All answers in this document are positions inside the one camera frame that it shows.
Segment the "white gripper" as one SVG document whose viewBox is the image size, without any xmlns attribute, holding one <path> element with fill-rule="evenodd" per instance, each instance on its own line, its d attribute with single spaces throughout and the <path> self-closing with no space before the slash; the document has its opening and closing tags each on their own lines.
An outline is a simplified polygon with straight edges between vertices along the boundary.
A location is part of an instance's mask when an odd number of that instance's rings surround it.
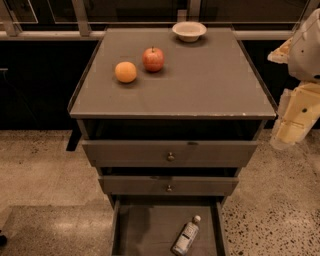
<svg viewBox="0 0 320 256">
<path fill-rule="evenodd" d="M 320 118 L 320 85 L 316 84 L 320 82 L 320 21 L 305 22 L 293 39 L 271 51 L 267 59 L 288 63 L 291 76 L 309 81 L 301 82 L 294 90 L 285 89 L 280 97 L 270 144 L 284 150 L 300 143 Z"/>
</svg>

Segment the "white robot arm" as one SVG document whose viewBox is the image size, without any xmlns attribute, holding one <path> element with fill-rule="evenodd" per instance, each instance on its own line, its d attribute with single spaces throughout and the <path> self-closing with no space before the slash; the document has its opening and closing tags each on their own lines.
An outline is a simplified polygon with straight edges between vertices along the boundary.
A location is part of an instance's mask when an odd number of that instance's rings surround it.
<svg viewBox="0 0 320 256">
<path fill-rule="evenodd" d="M 268 60 L 287 64 L 289 75 L 300 81 L 280 97 L 270 144 L 284 150 L 300 143 L 320 118 L 320 9 L 294 35 L 268 55 Z"/>
</svg>

